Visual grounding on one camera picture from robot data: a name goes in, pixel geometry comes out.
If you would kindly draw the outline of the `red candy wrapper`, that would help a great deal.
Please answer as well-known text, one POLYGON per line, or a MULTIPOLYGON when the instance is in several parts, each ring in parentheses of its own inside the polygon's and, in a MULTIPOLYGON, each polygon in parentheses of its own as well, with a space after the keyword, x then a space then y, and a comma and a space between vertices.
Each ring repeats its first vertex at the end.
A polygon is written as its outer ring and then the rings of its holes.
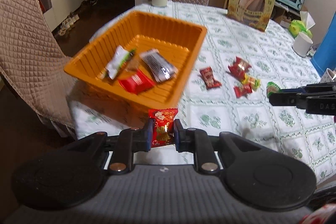
POLYGON ((177 108, 148 110, 149 118, 154 119, 152 147, 174 143, 173 123, 177 114, 177 108))

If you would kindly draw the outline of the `yellow green candy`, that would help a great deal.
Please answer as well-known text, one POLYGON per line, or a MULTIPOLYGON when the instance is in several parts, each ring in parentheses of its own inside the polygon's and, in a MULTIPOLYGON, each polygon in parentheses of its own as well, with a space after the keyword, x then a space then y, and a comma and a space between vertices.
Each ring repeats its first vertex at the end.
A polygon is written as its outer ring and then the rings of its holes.
POLYGON ((256 91, 261 86, 261 80, 256 79, 250 75, 245 74, 244 79, 241 81, 243 85, 248 84, 252 90, 256 91))

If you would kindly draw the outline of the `red square snack packet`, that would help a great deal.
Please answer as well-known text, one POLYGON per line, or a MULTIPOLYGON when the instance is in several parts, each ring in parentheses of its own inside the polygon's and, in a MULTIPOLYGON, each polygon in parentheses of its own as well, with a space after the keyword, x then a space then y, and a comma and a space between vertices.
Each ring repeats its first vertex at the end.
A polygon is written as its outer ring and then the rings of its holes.
POLYGON ((155 83, 146 76, 140 69, 128 78, 118 79, 118 83, 125 91, 132 94, 145 92, 155 86, 155 83))

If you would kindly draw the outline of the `red large candy packet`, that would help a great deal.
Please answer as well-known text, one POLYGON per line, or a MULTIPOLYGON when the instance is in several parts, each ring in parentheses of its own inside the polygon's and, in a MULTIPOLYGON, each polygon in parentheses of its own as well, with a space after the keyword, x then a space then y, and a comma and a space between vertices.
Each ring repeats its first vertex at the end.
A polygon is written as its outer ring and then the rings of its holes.
POLYGON ((236 56, 236 60, 232 64, 228 65, 230 73, 239 81, 245 79, 245 74, 251 67, 252 66, 250 65, 250 63, 248 63, 248 61, 245 61, 238 56, 236 56))

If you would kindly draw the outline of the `red patterned candy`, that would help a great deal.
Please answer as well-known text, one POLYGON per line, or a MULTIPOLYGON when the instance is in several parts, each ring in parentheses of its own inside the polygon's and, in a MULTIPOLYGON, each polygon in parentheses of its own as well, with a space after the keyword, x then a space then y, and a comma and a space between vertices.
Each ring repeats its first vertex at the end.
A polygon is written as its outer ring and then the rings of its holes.
POLYGON ((207 90, 221 87, 221 83, 214 78, 214 73, 211 67, 206 67, 199 70, 202 80, 205 82, 207 90))

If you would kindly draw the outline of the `clear dark snack packet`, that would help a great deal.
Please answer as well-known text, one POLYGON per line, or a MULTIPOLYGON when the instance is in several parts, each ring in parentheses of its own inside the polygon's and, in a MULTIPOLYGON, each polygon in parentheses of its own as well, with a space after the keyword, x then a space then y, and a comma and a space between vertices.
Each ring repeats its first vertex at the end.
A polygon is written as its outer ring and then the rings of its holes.
POLYGON ((139 56, 149 67, 155 81, 158 83, 171 79, 178 72, 177 68, 168 62, 157 49, 143 52, 139 56))

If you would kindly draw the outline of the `small brown candy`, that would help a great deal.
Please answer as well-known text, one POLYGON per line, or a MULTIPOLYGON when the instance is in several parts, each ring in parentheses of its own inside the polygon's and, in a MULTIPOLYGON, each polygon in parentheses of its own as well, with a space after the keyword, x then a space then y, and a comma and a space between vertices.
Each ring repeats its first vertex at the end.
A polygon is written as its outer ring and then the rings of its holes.
POLYGON ((140 66, 141 59, 138 56, 132 57, 132 59, 128 62, 126 66, 126 71, 128 72, 136 72, 140 66))

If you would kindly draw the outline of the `white silver snack wrapper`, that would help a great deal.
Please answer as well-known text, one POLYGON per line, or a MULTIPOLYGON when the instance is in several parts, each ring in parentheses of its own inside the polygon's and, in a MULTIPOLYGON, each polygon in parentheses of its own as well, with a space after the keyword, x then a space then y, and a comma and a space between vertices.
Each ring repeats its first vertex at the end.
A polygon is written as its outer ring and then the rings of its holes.
POLYGON ((118 46, 112 60, 105 66, 102 73, 99 75, 99 79, 116 79, 128 62, 133 58, 135 51, 135 48, 127 51, 122 46, 118 46))

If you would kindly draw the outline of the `white mug with spoon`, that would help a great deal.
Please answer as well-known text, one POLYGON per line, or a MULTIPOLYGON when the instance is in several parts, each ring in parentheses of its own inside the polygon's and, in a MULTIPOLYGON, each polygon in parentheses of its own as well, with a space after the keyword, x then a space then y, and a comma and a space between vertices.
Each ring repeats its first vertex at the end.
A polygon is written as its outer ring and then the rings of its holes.
POLYGON ((332 83, 336 81, 336 71, 327 68, 320 79, 320 83, 332 83))

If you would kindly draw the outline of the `blue thermos jug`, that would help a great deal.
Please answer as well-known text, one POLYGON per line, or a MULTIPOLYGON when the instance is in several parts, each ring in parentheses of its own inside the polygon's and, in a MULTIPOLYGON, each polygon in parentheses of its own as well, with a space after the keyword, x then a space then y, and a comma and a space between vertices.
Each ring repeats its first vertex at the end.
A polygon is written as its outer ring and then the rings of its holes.
POLYGON ((311 58, 317 73, 322 76, 327 68, 335 69, 336 65, 336 18, 335 14, 331 20, 327 33, 322 43, 317 48, 315 54, 311 58))

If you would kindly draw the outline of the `green tissue pack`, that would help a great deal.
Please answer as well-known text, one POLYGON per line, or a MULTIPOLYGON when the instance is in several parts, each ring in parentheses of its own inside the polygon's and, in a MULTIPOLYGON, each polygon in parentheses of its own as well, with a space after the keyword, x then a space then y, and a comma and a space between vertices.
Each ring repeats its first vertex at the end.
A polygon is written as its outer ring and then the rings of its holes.
POLYGON ((313 38, 311 28, 315 26, 315 21, 308 11, 301 11, 300 20, 292 20, 288 28, 290 34, 296 38, 300 32, 306 34, 309 38, 313 38))

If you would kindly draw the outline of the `floral white tablecloth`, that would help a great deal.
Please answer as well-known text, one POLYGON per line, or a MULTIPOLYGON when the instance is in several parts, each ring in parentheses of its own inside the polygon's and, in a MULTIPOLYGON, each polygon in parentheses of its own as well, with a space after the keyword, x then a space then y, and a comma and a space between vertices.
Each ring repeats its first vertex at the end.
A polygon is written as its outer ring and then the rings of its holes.
POLYGON ((335 175, 335 124, 331 116, 308 114, 293 106, 272 106, 269 82, 281 88, 317 83, 310 60, 292 49, 294 39, 274 21, 264 32, 227 17, 224 9, 169 2, 164 8, 147 3, 111 20, 65 66, 77 83, 68 105, 78 138, 97 131, 113 136, 129 127, 142 127, 149 109, 177 108, 185 127, 209 135, 230 131, 307 164, 323 182, 335 175), (118 79, 99 79, 116 48, 141 52, 157 49, 178 70, 175 76, 139 94, 128 93, 118 79), (252 66, 247 75, 261 80, 251 94, 236 98, 241 86, 228 65, 236 56, 252 66), (222 85, 207 90, 200 69, 211 67, 222 85))

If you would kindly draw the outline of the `quilted chair near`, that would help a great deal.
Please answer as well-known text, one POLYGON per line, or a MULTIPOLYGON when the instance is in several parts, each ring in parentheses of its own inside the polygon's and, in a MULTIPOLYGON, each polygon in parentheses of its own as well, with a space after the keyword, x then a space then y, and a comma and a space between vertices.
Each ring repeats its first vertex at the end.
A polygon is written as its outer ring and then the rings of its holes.
POLYGON ((39 0, 1 0, 1 76, 62 137, 75 134, 67 94, 76 81, 64 71, 69 60, 39 0))

